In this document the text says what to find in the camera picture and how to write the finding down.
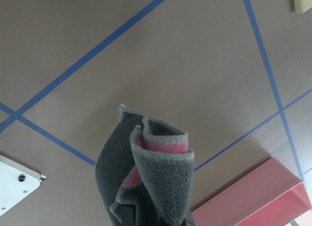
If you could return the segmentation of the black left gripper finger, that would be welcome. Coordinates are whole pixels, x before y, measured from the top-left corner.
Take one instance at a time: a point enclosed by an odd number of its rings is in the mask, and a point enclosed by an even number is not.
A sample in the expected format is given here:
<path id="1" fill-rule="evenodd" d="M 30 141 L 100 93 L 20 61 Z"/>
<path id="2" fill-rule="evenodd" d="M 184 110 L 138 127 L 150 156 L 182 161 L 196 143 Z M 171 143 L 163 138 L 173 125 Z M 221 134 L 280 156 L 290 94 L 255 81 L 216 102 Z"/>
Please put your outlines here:
<path id="1" fill-rule="evenodd" d="M 122 226 L 135 226 L 136 225 L 135 205 L 121 205 L 120 218 Z"/>

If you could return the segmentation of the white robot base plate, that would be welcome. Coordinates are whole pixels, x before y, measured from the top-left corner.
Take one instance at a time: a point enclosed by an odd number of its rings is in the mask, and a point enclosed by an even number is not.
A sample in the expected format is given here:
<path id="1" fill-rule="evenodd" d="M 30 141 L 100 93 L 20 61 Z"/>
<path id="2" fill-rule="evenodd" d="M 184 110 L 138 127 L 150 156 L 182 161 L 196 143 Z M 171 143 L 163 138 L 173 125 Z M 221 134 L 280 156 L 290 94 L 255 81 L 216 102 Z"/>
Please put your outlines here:
<path id="1" fill-rule="evenodd" d="M 0 214 L 35 191 L 46 179 L 39 174 L 5 156 L 0 157 Z"/>

